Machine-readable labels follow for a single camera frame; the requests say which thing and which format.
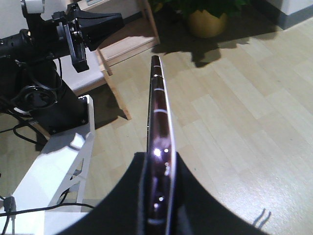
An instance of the yellow flower pot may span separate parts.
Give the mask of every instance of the yellow flower pot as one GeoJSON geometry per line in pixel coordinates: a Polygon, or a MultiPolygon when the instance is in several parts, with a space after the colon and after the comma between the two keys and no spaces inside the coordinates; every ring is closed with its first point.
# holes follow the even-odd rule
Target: yellow flower pot
{"type": "Polygon", "coordinates": [[[188,17],[190,32],[199,38],[211,38],[223,33],[226,29],[227,14],[219,18],[211,15],[206,10],[195,11],[188,17]]]}

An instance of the white stand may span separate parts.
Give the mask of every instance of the white stand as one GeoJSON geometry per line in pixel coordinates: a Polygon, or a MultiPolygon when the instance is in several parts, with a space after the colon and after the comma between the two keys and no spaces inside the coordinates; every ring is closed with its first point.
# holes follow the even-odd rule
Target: white stand
{"type": "MultiPolygon", "coordinates": [[[[89,95],[85,97],[88,103],[88,123],[51,136],[13,193],[17,211],[54,206],[68,188],[77,191],[76,202],[83,202],[95,133],[92,98],[89,95]]],[[[67,206],[54,209],[53,212],[16,215],[15,234],[55,234],[74,222],[62,218],[64,212],[72,212],[72,218],[76,221],[85,214],[80,211],[80,206],[67,206]],[[53,226],[47,224],[48,221],[54,221],[53,226]]],[[[0,229],[5,219],[0,217],[0,229]]],[[[12,234],[11,221],[6,234],[12,234]]]]}

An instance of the laminate floor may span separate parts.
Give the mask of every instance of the laminate floor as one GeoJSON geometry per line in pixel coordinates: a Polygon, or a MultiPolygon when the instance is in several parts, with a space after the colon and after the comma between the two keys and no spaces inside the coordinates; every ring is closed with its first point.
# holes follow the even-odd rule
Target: laminate floor
{"type": "MultiPolygon", "coordinates": [[[[189,51],[159,54],[178,152],[207,191],[248,223],[265,209],[264,231],[313,234],[313,19],[217,45],[199,68],[189,51]]],[[[112,68],[133,119],[96,130],[86,199],[105,197],[146,148],[152,54],[112,68]]],[[[12,125],[0,116],[0,129],[12,125]]],[[[12,133],[0,139],[0,194],[7,196],[38,153],[12,133]]]]}

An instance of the white wall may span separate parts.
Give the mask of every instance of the white wall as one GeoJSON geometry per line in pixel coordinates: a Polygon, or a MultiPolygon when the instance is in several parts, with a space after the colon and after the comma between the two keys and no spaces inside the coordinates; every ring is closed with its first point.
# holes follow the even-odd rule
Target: white wall
{"type": "MultiPolygon", "coordinates": [[[[45,0],[42,18],[51,19],[53,12],[66,10],[66,5],[67,0],[45,0]]],[[[0,6],[0,38],[17,34],[21,28],[28,28],[20,0],[0,0],[0,6]]]]}
{"type": "Polygon", "coordinates": [[[300,11],[313,5],[313,0],[267,0],[276,8],[280,9],[286,15],[300,11]]]}
{"type": "MultiPolygon", "coordinates": [[[[45,0],[45,13],[42,18],[48,20],[53,12],[65,11],[69,2],[70,0],[45,0]]],[[[20,0],[0,0],[0,6],[0,38],[17,34],[21,28],[27,28],[20,0]]],[[[120,12],[123,18],[139,11],[137,0],[111,0],[93,9],[93,12],[99,13],[120,12]]]]}
{"type": "Polygon", "coordinates": [[[137,0],[110,0],[90,10],[94,13],[121,13],[123,18],[140,11],[137,0]]]}

